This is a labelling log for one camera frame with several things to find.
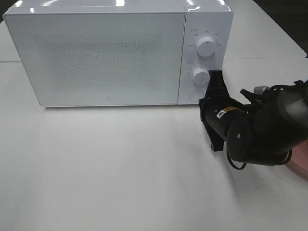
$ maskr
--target microwave control panel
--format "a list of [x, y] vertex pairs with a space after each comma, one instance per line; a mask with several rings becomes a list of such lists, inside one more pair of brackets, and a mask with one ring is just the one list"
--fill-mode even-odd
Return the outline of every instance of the microwave control panel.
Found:
[[233, 12], [227, 5], [185, 10], [178, 104], [198, 104], [208, 86], [208, 71], [222, 68]]

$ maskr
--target white knob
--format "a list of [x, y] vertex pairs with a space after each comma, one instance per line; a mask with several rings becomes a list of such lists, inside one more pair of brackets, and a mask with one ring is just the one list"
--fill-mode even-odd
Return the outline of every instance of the white knob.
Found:
[[204, 85], [210, 81], [210, 75], [205, 68], [197, 68], [192, 73], [193, 82], [196, 85]]
[[203, 57], [208, 57], [215, 52], [216, 42], [210, 36], [205, 36], [197, 41], [198, 54]]

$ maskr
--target microwave door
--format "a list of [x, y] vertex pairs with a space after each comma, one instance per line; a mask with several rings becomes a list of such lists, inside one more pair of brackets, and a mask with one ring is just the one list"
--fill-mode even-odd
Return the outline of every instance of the microwave door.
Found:
[[185, 13], [6, 16], [42, 106], [177, 104]]

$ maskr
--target pink object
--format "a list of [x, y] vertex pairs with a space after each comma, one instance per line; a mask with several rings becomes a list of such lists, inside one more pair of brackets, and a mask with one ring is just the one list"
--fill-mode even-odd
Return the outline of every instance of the pink object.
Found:
[[293, 148], [292, 158], [287, 165], [308, 178], [308, 141]]

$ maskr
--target warning label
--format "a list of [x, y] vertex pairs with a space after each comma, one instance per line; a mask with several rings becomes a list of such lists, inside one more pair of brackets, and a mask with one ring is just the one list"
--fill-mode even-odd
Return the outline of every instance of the warning label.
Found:
[[224, 109], [222, 109], [220, 112], [217, 113], [216, 117], [218, 119], [222, 118], [222, 116], [224, 114], [226, 114], [228, 111], [231, 111], [231, 110], [237, 110], [238, 108], [237, 107], [226, 107]]

